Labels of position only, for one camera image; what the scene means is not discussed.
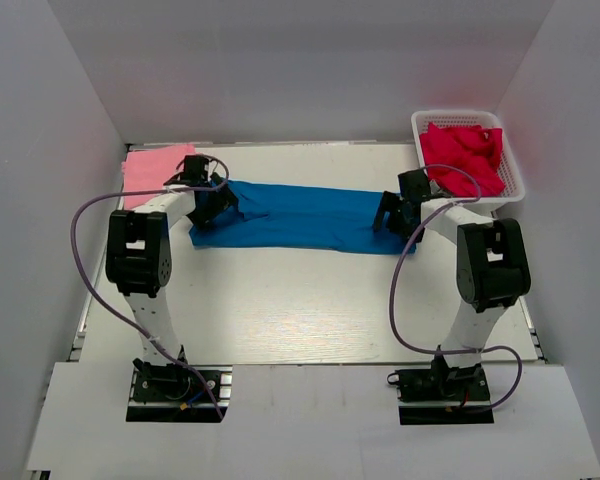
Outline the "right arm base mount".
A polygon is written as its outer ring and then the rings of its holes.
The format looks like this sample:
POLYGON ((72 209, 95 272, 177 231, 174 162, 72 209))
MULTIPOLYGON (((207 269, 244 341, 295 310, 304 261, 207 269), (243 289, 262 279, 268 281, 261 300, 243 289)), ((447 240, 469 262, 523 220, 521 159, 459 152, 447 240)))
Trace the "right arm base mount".
POLYGON ((491 395, 480 363, 451 368, 435 357, 427 368, 399 369, 387 376, 397 390, 402 426, 493 424, 491 395))

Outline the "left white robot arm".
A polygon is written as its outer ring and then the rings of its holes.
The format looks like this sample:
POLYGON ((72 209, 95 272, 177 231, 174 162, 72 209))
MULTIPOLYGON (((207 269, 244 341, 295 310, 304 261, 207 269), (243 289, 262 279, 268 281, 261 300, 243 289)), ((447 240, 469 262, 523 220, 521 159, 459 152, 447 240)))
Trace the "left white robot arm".
POLYGON ((209 227, 237 205, 237 196, 219 174, 199 180, 177 175, 145 203, 110 215, 105 273, 141 330, 145 362, 162 366, 186 361, 166 295, 173 270, 170 229, 185 217, 197 227, 209 227))

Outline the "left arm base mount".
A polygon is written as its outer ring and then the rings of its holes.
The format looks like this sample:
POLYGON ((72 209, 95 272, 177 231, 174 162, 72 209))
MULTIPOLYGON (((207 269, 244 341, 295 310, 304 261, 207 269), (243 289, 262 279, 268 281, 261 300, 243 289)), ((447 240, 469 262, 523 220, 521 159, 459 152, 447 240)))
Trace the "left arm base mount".
POLYGON ((227 413, 233 369, 200 367, 197 373, 176 365, 133 361, 126 410, 129 423, 215 424, 227 413))

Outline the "blue polo shirt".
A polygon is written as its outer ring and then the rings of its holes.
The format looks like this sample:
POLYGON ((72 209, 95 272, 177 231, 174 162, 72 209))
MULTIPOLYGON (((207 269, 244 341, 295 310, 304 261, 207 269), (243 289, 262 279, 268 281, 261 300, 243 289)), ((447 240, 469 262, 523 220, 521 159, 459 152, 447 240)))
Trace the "blue polo shirt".
POLYGON ((382 194, 231 180, 238 206, 209 229, 189 230, 197 248, 299 248, 399 255, 406 241, 372 229, 382 194))

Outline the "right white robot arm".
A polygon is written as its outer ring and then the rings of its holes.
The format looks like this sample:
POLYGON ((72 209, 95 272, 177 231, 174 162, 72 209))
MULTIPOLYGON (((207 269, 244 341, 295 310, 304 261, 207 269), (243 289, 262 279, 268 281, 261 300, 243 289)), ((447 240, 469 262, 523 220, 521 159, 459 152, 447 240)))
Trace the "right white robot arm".
POLYGON ((486 342, 506 312, 531 286, 531 275, 519 223, 495 220, 468 208, 476 198, 443 198, 436 195, 381 196, 372 228, 379 231, 384 218, 389 230, 407 244, 394 269, 389 292, 389 322, 396 340, 407 349, 440 357, 452 368, 481 363, 484 352, 496 351, 486 342), (456 247, 456 285, 461 303, 444 341, 436 349, 408 343, 396 325, 395 299, 400 269, 413 244, 426 229, 443 236, 456 247))

